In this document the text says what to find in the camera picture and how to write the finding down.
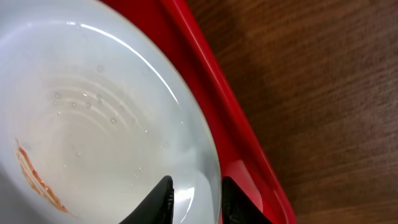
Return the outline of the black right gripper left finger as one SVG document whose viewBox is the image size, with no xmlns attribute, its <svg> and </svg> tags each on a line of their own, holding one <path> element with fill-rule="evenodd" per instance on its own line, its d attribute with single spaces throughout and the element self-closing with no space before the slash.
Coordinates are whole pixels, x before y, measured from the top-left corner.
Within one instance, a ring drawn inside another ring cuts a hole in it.
<svg viewBox="0 0 398 224">
<path fill-rule="evenodd" d="M 173 180 L 171 176 L 166 175 L 119 224 L 172 224 L 173 215 Z"/>
</svg>

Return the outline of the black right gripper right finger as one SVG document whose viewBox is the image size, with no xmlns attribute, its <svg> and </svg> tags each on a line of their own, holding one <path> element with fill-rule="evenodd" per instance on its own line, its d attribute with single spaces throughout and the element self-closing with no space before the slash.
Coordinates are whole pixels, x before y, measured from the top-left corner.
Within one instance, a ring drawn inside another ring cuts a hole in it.
<svg viewBox="0 0 398 224">
<path fill-rule="evenodd" d="M 231 177 L 222 180 L 223 224 L 272 224 Z"/>
</svg>

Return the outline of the light blue plate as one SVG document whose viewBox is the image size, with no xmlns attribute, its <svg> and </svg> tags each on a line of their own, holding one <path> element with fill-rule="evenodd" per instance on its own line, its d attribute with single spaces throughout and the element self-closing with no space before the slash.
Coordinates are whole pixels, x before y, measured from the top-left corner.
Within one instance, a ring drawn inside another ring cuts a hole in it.
<svg viewBox="0 0 398 224">
<path fill-rule="evenodd" d="M 205 117 L 170 60 L 99 1 L 1 2 L 1 222 L 120 223 L 160 180 L 218 223 Z"/>
</svg>

